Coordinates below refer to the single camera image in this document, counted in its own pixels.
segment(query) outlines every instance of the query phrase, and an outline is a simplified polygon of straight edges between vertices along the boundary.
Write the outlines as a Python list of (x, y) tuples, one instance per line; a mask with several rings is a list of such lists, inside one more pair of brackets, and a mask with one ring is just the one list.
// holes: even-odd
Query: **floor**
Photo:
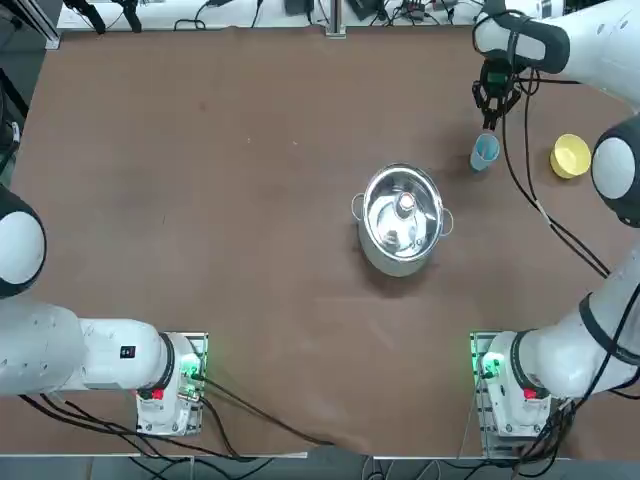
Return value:
[[(365, 457), (336, 448), (321, 448), (310, 453), (309, 458), (279, 459), (272, 462), (264, 470), (252, 476), (253, 480), (356, 480), (361, 478)], [(162, 460), (148, 460), (143, 462), (154, 471), (166, 466)], [(459, 465), (475, 465), (477, 462), (457, 462)], [(230, 462), (215, 462), (232, 477), (239, 477), (253, 467), (245, 464)], [(388, 471), (390, 461), (383, 461), (382, 468)], [(427, 465), (426, 461), (404, 460), (397, 461), (386, 476), (386, 480), (417, 480), (417, 477)], [(463, 480), (468, 470), (453, 469), (440, 463), (442, 480)], [(195, 465), (194, 476), (190, 476), (190, 463), (178, 464), (168, 470), (163, 476), (167, 480), (186, 480), (195, 478), (221, 479), (222, 475), (207, 466)], [(539, 471), (541, 467), (531, 468)], [(143, 471), (126, 458), (121, 457), (70, 457), (70, 458), (2, 458), (0, 470), (5, 480), (31, 479), (66, 479), (66, 480), (111, 480), (127, 478), (129, 480), (149, 480), (152, 475)], [(622, 464), (612, 462), (573, 462), (559, 461), (544, 476), (547, 480), (631, 480), (637, 478), (636, 464)], [(371, 462), (367, 465), (367, 478), (371, 474)], [(422, 476), (422, 480), (436, 480), (438, 470), (433, 465)], [(510, 471), (489, 467), (474, 475), (474, 480), (508, 480)]]
[[(47, 0), (42, 2), (43, 8), (52, 17), (56, 18), (60, 10), (62, 0)], [(0, 45), (4, 43), (8, 31), (4, 22), (0, 25)], [(17, 32), (6, 47), (0, 51), (0, 65), (5, 68), (7, 74), (12, 78), (16, 87), (29, 102), (33, 95), (35, 85), (42, 61), (44, 59), (44, 41), (34, 32), (26, 28)], [(319, 448), (309, 454), (308, 459), (278, 459), (267, 466), (264, 470), (255, 474), (255, 480), (266, 479), (357, 479), (363, 473), (371, 473), (371, 462), (367, 465), (366, 472), (362, 471), (365, 457), (355, 453), (347, 452), (337, 448)], [(143, 461), (149, 468), (158, 471), (164, 466), (162, 460)], [(251, 470), (250, 466), (244, 464), (234, 464), (232, 462), (215, 462), (233, 477), (241, 476)], [(384, 461), (385, 471), (389, 468), (390, 462)], [(477, 462), (467, 462), (467, 465), (474, 465)], [(386, 480), (392, 477), (394, 480), (414, 479), (424, 469), (427, 462), (418, 460), (405, 460), (395, 462), (390, 474), (386, 475)], [(453, 469), (443, 463), (441, 467), (441, 478), (464, 479), (468, 470)], [(531, 471), (538, 471), (541, 467), (532, 468)], [(614, 463), (614, 462), (570, 462), (559, 461), (545, 475), (548, 480), (561, 479), (600, 479), (600, 480), (625, 480), (637, 478), (638, 464)], [(3, 472), (4, 480), (30, 480), (42, 478), (60, 478), (67, 480), (108, 480), (113, 478), (127, 478), (131, 480), (149, 479), (151, 475), (140, 467), (134, 465), (127, 458), (122, 457), (3, 457), (0, 458), (0, 471)], [(187, 478), (222, 478), (219, 473), (214, 472), (209, 467), (196, 464), (193, 475), (191, 475), (191, 465), (189, 462), (172, 467), (164, 474), (166, 479), (187, 479)], [(438, 470), (433, 465), (424, 475), (423, 479), (435, 480), (438, 478)], [(509, 471), (502, 471), (493, 467), (486, 468), (474, 475), (476, 480), (508, 479)]]

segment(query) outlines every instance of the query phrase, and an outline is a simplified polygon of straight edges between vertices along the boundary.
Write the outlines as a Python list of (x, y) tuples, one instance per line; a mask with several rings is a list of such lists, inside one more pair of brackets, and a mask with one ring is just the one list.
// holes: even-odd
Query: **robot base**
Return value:
[[(513, 457), (515, 449), (535, 438), (551, 410), (551, 399), (526, 399), (513, 376), (509, 354), (513, 332), (471, 334), (475, 401), (484, 455)], [(491, 378), (480, 378), (478, 375)]]
[(164, 390), (152, 392), (151, 398), (136, 394), (136, 429), (154, 435), (196, 435), (202, 429), (200, 396), (204, 384), (190, 375), (206, 375), (209, 335), (166, 333), (175, 351), (171, 380)]

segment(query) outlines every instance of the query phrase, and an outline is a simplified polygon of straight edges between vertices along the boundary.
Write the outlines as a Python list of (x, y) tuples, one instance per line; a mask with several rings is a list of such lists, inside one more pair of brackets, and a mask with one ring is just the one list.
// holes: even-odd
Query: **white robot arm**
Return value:
[(18, 295), (42, 271), (44, 232), (36, 212), (0, 185), (0, 395), (136, 390), (138, 429), (197, 433), (203, 386), (191, 374), (204, 373), (206, 358), (187, 336), (129, 319), (78, 319)]
[[(564, 17), (542, 18), (562, 10), (559, 4), (563, 2), (551, 3), (486, 0), (474, 44), (487, 59), (509, 62), (515, 71), (532, 67), (560, 74), (632, 107), (636, 115), (610, 128), (596, 143), (592, 179), (618, 218), (640, 227), (640, 56), (636, 51), (640, 4), (611, 0)], [(607, 351), (613, 355), (593, 393), (637, 379), (637, 304), (617, 344), (612, 338), (639, 284), (640, 244), (601, 288), (558, 324), (496, 336), (484, 357), (483, 370), (488, 373), (499, 435), (535, 437), (549, 414), (550, 397), (583, 396)]]

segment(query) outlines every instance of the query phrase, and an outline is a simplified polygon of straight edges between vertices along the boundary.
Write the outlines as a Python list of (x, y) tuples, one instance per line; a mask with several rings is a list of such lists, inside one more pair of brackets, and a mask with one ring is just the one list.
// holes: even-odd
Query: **green led indicator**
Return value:
[(493, 378), (499, 374), (500, 364), (504, 361), (501, 353), (488, 352), (482, 359), (485, 378)]

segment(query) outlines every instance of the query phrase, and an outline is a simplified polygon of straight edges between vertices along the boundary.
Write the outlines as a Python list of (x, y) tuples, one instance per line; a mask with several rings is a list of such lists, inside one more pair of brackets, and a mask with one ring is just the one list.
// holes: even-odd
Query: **tabletop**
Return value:
[[(81, 317), (207, 331), (217, 381), (345, 448), (457, 455), (474, 386), (469, 333), (553, 324), (601, 282), (526, 204), (503, 158), (471, 173), (481, 64), (462, 27), (345, 41), (311, 29), (66, 35), (47, 53), (13, 184), (48, 234), (30, 295)], [(508, 125), (519, 174), (521, 107)], [(629, 115), (583, 86), (543, 85), (531, 105), (541, 201), (611, 266), (631, 232), (588, 176), (554, 178), (548, 155), (562, 133), (593, 145)], [(368, 265), (350, 211), (398, 161), (426, 170), (455, 217), (404, 279)], [(135, 418), (122, 392), (71, 398)], [(214, 400), (237, 450), (308, 448)], [(0, 404), (2, 453), (131, 451), (18, 399)], [(594, 397), (567, 455), (640, 459), (634, 407)], [(465, 455), (481, 454), (472, 422)], [(221, 449), (209, 418), (191, 441)]]

